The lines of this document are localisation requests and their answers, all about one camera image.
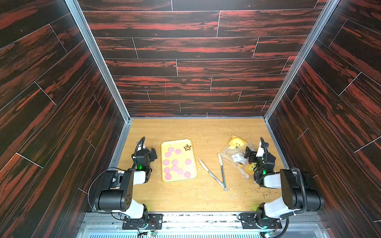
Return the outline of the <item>clear resealable bag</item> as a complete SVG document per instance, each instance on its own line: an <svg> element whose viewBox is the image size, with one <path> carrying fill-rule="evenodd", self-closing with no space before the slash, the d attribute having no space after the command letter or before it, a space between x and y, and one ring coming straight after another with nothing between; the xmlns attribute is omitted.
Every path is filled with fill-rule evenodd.
<svg viewBox="0 0 381 238"><path fill-rule="evenodd" d="M231 148L227 146L221 152L221 157L223 159L231 162L240 172L241 176L245 179L249 179L250 176L254 175L255 164L250 163L248 158L245 158L246 148L249 147L252 150L251 144L238 146Z"/></svg>

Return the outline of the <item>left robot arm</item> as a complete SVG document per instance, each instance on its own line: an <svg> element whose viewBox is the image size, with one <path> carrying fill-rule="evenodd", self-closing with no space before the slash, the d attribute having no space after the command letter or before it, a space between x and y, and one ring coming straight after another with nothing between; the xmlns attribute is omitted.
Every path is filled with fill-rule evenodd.
<svg viewBox="0 0 381 238"><path fill-rule="evenodd" d="M110 167L98 176L102 182L91 206L95 212L112 215L119 213L129 222L148 222L147 206L133 199L134 185L149 181L151 163L157 159L155 149L148 149L144 143L145 137L142 137L132 154L133 165L130 169Z"/></svg>

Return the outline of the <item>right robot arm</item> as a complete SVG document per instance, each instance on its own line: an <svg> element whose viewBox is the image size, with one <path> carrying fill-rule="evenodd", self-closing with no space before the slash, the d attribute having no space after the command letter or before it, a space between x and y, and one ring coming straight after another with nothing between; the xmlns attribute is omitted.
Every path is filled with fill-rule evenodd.
<svg viewBox="0 0 381 238"><path fill-rule="evenodd" d="M275 227L281 219L324 208L324 198L308 172L299 168L274 171L276 157L269 153L268 143L263 138L257 151L247 146L244 157L253 166L249 171L256 184L281 190L280 198L262 203L256 209L254 221L259 227Z"/></svg>

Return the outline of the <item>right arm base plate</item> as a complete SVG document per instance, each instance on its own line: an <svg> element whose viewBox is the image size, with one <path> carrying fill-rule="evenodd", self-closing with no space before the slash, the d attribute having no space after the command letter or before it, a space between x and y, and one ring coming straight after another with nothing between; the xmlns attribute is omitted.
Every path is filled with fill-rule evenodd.
<svg viewBox="0 0 381 238"><path fill-rule="evenodd" d="M240 213L237 215L237 219L241 222L244 230L276 230L282 228L280 219L269 218L257 213Z"/></svg>

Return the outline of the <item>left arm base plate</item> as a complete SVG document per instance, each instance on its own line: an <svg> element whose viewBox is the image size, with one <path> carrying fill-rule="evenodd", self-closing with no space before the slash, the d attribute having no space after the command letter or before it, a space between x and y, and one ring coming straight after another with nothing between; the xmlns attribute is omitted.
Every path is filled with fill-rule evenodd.
<svg viewBox="0 0 381 238"><path fill-rule="evenodd" d="M139 219L125 218L122 230L161 230L163 217L160 213L148 213Z"/></svg>

